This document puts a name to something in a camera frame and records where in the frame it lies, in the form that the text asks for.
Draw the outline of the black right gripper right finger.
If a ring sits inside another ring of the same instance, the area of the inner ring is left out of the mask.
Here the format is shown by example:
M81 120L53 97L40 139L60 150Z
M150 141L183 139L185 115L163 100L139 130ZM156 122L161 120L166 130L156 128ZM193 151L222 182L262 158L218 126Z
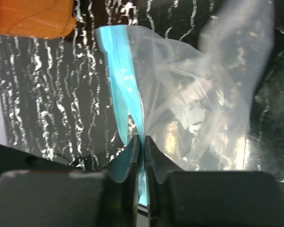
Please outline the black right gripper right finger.
M284 190L260 171L184 171L150 136L144 160L152 227L284 227Z

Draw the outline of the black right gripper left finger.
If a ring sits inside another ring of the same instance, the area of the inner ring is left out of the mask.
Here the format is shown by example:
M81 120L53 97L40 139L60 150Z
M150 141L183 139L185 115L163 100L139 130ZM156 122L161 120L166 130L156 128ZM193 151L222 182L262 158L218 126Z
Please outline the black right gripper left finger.
M134 227L140 139L87 172L0 145L0 227Z

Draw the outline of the clear blue zip top bag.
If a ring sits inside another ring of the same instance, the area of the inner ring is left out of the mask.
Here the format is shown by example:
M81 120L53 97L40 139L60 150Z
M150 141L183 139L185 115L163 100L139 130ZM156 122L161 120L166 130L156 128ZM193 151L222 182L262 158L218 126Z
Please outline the clear blue zip top bag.
M143 26L96 30L119 135L150 136L187 171L245 168L253 93L274 44L271 0L228 0L199 46Z

